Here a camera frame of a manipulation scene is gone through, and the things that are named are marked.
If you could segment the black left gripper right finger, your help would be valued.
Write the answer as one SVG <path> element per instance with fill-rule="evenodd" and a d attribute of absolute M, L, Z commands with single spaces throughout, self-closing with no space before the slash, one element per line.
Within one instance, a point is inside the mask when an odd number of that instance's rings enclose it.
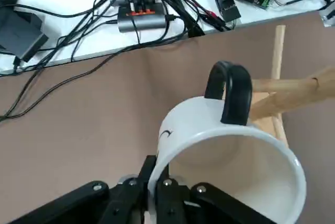
<path fill-rule="evenodd" d="M 209 183 L 188 188 L 161 175 L 154 192 L 156 223 L 252 222 L 250 207 Z"/>

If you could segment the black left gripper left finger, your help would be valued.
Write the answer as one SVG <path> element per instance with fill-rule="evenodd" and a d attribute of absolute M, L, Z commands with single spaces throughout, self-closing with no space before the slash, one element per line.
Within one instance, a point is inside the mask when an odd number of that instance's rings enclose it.
<path fill-rule="evenodd" d="M 146 157 L 137 175 L 114 187 L 92 181 L 13 220 L 13 223 L 143 223 L 148 181 L 156 156 Z"/>

